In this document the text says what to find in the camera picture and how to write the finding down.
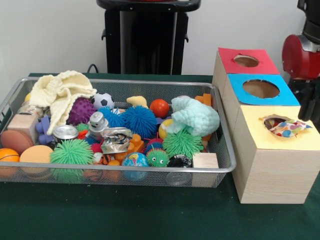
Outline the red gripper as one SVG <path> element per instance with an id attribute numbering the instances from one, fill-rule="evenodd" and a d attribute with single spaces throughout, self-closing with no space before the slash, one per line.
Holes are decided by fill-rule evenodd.
<path id="1" fill-rule="evenodd" d="M 300 91 L 302 99 L 298 118 L 320 121 L 320 45 L 304 35 L 289 35 L 282 48 L 283 70 L 292 79 L 313 80 Z"/>

